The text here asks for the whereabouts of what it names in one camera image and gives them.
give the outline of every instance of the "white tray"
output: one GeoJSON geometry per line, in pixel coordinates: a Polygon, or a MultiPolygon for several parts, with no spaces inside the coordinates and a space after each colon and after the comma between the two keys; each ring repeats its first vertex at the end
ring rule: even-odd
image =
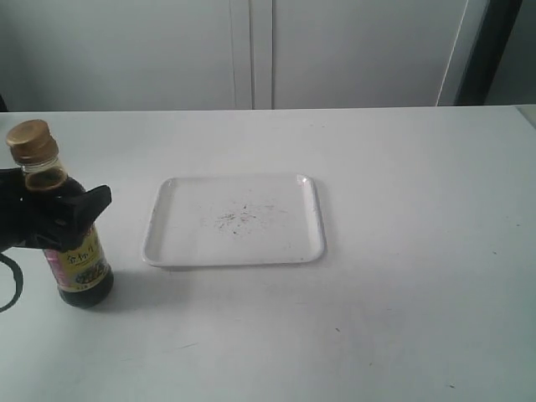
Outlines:
{"type": "Polygon", "coordinates": [[[154,266],[258,265],[307,262],[323,251],[307,176],[170,178],[158,192],[143,259],[154,266]]]}

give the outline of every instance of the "soy sauce bottle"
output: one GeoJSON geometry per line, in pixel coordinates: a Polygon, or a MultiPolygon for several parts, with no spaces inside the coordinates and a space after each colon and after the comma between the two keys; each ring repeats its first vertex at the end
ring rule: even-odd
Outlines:
{"type": "MultiPolygon", "coordinates": [[[[58,145],[45,121],[31,120],[15,126],[8,133],[7,143],[23,170],[24,184],[31,194],[29,201],[36,208],[44,208],[47,199],[85,191],[59,161],[58,145]]],[[[64,253],[44,250],[44,256],[58,282],[59,295],[71,306],[91,307],[110,293],[114,276],[95,226],[78,248],[64,253]]]]}

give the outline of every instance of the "white wall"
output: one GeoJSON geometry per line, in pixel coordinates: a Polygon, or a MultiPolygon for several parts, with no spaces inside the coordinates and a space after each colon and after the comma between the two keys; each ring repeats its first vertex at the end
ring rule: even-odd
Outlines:
{"type": "Polygon", "coordinates": [[[536,103],[536,0],[524,0],[519,9],[486,103],[536,103]]]}
{"type": "Polygon", "coordinates": [[[2,0],[0,16],[10,110],[235,108],[228,1],[2,0]]]}
{"type": "MultiPolygon", "coordinates": [[[[468,49],[487,4],[469,2],[473,11],[461,38],[470,42],[468,49]]],[[[466,5],[467,0],[276,0],[275,107],[435,105],[466,5]]]]}

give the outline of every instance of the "black cable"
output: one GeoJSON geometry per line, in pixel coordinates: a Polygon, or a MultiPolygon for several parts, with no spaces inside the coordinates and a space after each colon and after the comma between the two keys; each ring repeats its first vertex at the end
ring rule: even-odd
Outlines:
{"type": "Polygon", "coordinates": [[[20,295],[23,293],[24,278],[20,266],[18,266],[18,264],[11,258],[8,258],[4,254],[0,254],[0,262],[7,265],[9,269],[11,269],[13,272],[13,279],[15,280],[15,294],[13,295],[13,299],[11,299],[11,301],[5,306],[0,307],[0,312],[5,312],[7,309],[13,307],[20,295]]]}

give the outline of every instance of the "bottle label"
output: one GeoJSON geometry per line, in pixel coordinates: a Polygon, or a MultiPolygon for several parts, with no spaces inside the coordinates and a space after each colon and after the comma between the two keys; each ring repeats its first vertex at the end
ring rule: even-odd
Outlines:
{"type": "Polygon", "coordinates": [[[45,250],[44,255],[62,291],[87,291],[110,270],[95,226],[91,226],[79,248],[65,253],[45,250]]]}

